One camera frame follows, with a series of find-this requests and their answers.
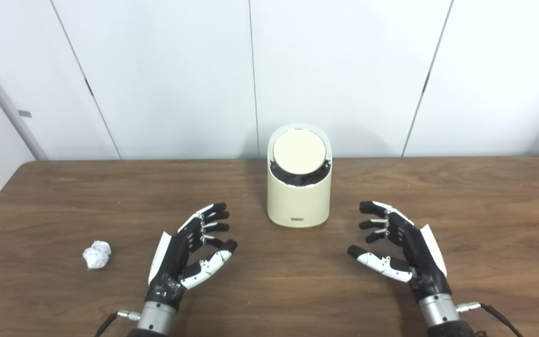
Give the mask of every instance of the table surface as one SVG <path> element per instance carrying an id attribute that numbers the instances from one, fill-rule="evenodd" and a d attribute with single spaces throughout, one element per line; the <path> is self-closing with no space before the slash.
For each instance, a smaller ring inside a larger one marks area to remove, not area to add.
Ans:
<path id="1" fill-rule="evenodd" d="M 367 247 L 361 200 L 432 226 L 457 303 L 494 305 L 539 336 L 539 157 L 336 159 L 331 215 L 305 229 L 272 224 L 265 182 L 264 160 L 25 164 L 0 193 L 0 337 L 91 337 L 109 313 L 139 311 L 162 231 L 214 202 L 232 214 L 218 237 L 239 246 L 186 292 L 173 336 L 425 336 L 408 286 L 346 254 Z M 94 240 L 113 254 L 88 271 Z M 402 256 L 387 241 L 372 250 Z M 484 311 L 464 318 L 511 336 Z"/>

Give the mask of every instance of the bin lid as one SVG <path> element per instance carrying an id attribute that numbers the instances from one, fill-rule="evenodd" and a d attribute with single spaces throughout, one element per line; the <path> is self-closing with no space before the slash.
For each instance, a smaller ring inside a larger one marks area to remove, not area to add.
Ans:
<path id="1" fill-rule="evenodd" d="M 326 145 L 309 130 L 290 130 L 274 144 L 274 160 L 283 170 L 305 175 L 317 170 L 326 159 Z"/>

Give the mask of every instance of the cable connector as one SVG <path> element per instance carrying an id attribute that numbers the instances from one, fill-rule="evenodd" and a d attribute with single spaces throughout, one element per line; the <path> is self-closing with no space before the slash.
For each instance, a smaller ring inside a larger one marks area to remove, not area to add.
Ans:
<path id="1" fill-rule="evenodd" d="M 120 310 L 118 311 L 118 316 L 128 318 L 131 321 L 137 321 L 141 319 L 141 313 L 136 311 Z"/>
<path id="2" fill-rule="evenodd" d="M 481 303 L 476 301 L 471 301 L 469 303 L 463 303 L 456 306 L 456 310 L 458 313 L 467 312 L 478 308 L 481 308 Z"/>

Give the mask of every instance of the robotic hand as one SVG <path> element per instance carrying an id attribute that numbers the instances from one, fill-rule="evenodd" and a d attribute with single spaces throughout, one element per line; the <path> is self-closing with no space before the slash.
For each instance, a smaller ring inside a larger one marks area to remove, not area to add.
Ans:
<path id="1" fill-rule="evenodd" d="M 118 311 L 115 314 L 138 321 L 137 327 L 130 331 L 128 337 L 169 335 L 184 292 L 216 273 L 236 250 L 236 241 L 228 240 L 224 243 L 207 235 L 211 232 L 227 232 L 230 226 L 216 220 L 227 219 L 229 215 L 225 203 L 208 205 L 186 220 L 176 235 L 163 232 L 151 265 L 143 311 L 140 314 L 132 311 Z M 190 254 L 203 245 L 214 246 L 218 251 L 187 266 Z M 114 320 L 113 315 L 99 329 L 97 337 Z"/>
<path id="2" fill-rule="evenodd" d="M 473 302 L 455 306 L 453 303 L 444 260 L 430 226 L 418 230 L 398 210 L 376 201 L 363 201 L 359 210 L 381 218 L 359 224 L 361 229 L 378 228 L 365 241 L 372 243 L 386 238 L 402 247 L 406 260 L 378 256 L 356 245 L 349 247 L 348 254 L 381 274 L 406 282 L 411 287 L 428 325 L 429 337 L 475 336 L 469 324 L 460 319 L 459 313 L 477 309 L 481 304 Z"/>

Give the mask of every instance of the black cable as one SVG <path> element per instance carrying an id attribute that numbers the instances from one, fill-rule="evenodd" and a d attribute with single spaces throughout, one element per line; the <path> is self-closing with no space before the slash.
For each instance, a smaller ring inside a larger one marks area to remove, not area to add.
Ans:
<path id="1" fill-rule="evenodd" d="M 118 317 L 117 312 L 114 312 L 113 314 L 109 314 L 109 316 L 107 316 L 107 320 L 105 320 L 105 322 L 103 322 L 103 324 L 101 324 L 101 326 L 99 327 L 99 330 L 97 330 L 95 337 L 99 337 L 100 335 L 102 335 L 105 332 L 105 329 L 107 329 L 107 327 L 111 324 L 111 322 L 113 322 L 116 319 L 116 317 Z"/>
<path id="2" fill-rule="evenodd" d="M 517 335 L 517 337 L 524 337 L 520 332 L 519 330 L 517 330 L 513 324 L 511 324 L 511 322 L 509 320 L 507 320 L 507 318 L 505 316 L 503 316 L 500 312 L 498 312 L 498 310 L 494 309 L 493 306 L 491 305 L 487 305 L 487 304 L 484 304 L 484 303 L 480 303 L 481 307 L 485 310 L 485 311 L 488 311 L 490 313 L 490 315 L 498 318 L 499 321 L 501 321 L 505 326 L 508 326 L 509 329 L 511 329 L 511 331 L 513 333 L 515 333 L 515 335 Z"/>

